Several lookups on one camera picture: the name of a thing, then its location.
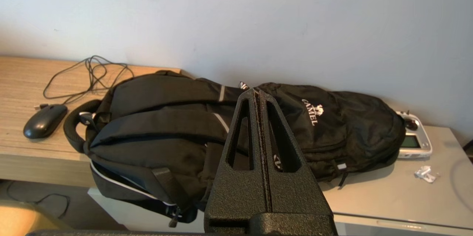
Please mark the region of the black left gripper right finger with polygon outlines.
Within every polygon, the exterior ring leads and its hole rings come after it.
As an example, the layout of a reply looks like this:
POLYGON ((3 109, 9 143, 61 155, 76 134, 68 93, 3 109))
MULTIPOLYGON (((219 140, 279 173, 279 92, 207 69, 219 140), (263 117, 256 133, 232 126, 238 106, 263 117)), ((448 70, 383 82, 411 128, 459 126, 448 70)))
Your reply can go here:
POLYGON ((333 213, 277 102, 259 91, 266 209, 260 227, 334 227, 333 213))

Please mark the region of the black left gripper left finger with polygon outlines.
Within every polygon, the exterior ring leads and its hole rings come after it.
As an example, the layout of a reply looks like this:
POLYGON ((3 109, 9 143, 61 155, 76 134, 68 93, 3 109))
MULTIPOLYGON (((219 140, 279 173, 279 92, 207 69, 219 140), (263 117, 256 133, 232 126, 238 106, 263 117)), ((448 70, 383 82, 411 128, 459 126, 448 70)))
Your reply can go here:
POLYGON ((271 209, 260 93, 249 89, 238 98, 227 140, 204 214, 207 233, 248 233, 253 216, 271 209), (246 120, 249 169, 234 168, 238 140, 246 120))

